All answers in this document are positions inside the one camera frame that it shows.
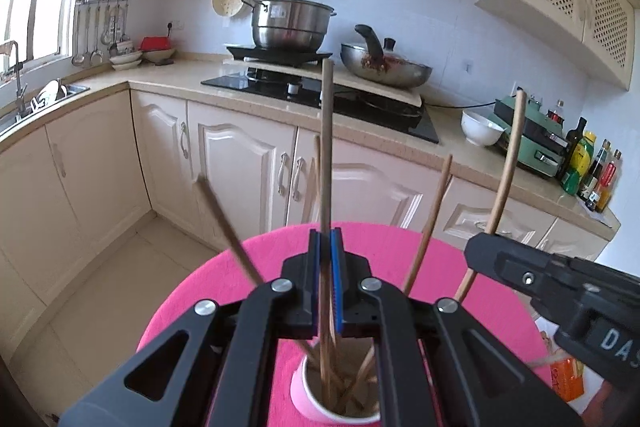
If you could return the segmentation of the right hand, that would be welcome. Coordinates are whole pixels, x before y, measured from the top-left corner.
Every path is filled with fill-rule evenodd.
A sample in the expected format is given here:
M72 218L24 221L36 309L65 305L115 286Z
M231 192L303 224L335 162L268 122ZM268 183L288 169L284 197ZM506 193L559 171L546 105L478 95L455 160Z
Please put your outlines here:
M639 427L639 384L620 390L605 381L582 412L586 427Z

